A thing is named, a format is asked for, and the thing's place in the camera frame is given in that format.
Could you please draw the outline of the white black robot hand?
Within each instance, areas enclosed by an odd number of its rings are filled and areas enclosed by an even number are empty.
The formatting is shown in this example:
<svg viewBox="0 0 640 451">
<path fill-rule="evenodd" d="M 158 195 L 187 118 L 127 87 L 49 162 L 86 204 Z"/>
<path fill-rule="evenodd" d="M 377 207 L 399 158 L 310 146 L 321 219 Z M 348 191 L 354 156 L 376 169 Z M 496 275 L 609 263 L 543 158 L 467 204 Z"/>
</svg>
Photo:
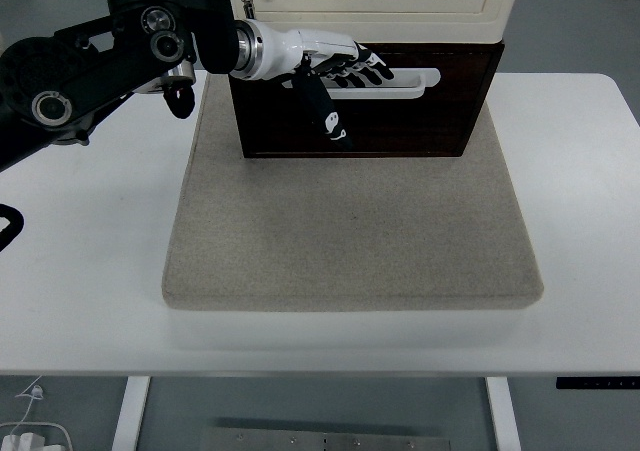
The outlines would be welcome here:
<svg viewBox="0 0 640 451">
<path fill-rule="evenodd" d="M 391 69 L 348 35 L 312 29 L 278 32 L 257 21 L 252 24 L 263 51 L 249 78 L 290 83 L 315 130 L 338 149 L 350 151 L 352 141 L 322 79 L 342 87 L 378 86 L 394 78 Z"/>
</svg>

